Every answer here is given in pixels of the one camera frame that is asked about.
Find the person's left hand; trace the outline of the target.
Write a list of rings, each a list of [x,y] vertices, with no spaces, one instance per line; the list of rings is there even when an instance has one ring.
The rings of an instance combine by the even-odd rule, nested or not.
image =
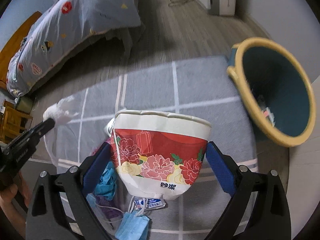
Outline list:
[[[27,182],[22,176],[21,171],[18,173],[16,178],[19,178],[18,185],[12,184],[3,191],[1,191],[1,209],[6,215],[11,225],[14,227],[14,229],[19,233],[19,235],[23,239],[25,239],[26,220],[18,212],[16,207],[14,207],[12,200],[16,196],[17,192],[20,192],[24,198],[24,203],[26,207],[28,207],[31,199],[31,193]]]

